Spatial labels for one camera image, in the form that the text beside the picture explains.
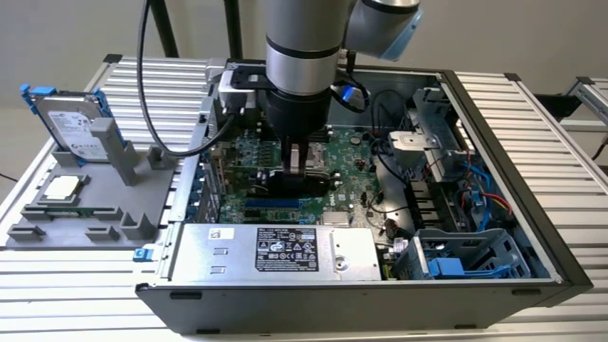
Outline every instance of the metal frame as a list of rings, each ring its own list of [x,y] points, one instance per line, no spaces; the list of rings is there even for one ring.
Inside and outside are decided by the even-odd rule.
[[[164,0],[151,0],[151,10],[156,30],[159,31],[160,44],[163,44],[164,56],[179,58],[177,44],[175,42],[173,28],[171,27],[169,12]]]
[[[243,58],[243,37],[240,30],[239,0],[224,0],[224,14],[227,15],[227,32],[229,57]]]
[[[575,95],[580,102],[596,113],[597,118],[608,126],[608,78],[576,78],[575,84],[569,87],[565,95]]]

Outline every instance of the motherboard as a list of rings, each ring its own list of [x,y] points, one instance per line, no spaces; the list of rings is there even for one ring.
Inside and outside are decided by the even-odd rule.
[[[361,129],[328,126],[309,144],[305,166],[329,178],[329,191],[320,197],[259,198],[267,189],[255,179],[280,168],[280,142],[264,138],[261,129],[245,129],[213,151],[224,190],[220,223],[380,227],[383,218],[368,208],[380,191],[368,139]]]

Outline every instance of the gray plastic bracket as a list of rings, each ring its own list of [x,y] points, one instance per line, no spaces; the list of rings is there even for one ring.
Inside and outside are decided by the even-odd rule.
[[[147,153],[148,162],[152,170],[167,170],[175,166],[176,160],[171,157],[160,147],[151,146]]]
[[[145,214],[141,214],[140,219],[135,221],[129,213],[125,212],[123,220],[120,221],[120,230],[129,240],[140,240],[151,239],[156,234],[157,227],[151,224]]]
[[[112,226],[96,226],[88,227],[84,235],[91,241],[116,241],[120,238],[120,234]]]
[[[57,164],[61,167],[69,168],[69,167],[80,167],[77,164],[77,160],[72,152],[63,152],[63,151],[55,151],[51,153],[53,156],[55,160],[57,160]]]
[[[119,221],[123,218],[123,209],[120,207],[113,207],[111,211],[96,211],[93,216],[100,221]]]
[[[137,154],[131,141],[127,141],[123,147],[117,136],[116,120],[113,118],[97,118],[91,124],[91,134],[104,146],[108,160],[123,179],[124,185],[132,187],[137,182],[137,174],[133,170],[137,164]]]
[[[21,210],[21,216],[28,221],[44,221],[49,222],[53,220],[52,216],[47,214],[44,209],[36,210],[35,207],[29,209],[29,206],[24,206]]]
[[[13,224],[7,234],[16,241],[41,241],[41,237],[47,233],[44,233],[44,230],[39,226]]]

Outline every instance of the capacitor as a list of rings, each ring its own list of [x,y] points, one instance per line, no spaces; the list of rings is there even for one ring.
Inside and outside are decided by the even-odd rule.
[[[361,144],[361,138],[357,136],[351,137],[351,145],[359,146]]]

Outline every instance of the hard drive label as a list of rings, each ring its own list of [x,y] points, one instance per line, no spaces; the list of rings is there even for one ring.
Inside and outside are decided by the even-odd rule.
[[[85,160],[107,160],[104,146],[91,135],[91,121],[79,112],[48,111],[48,116],[55,124],[69,150]]]

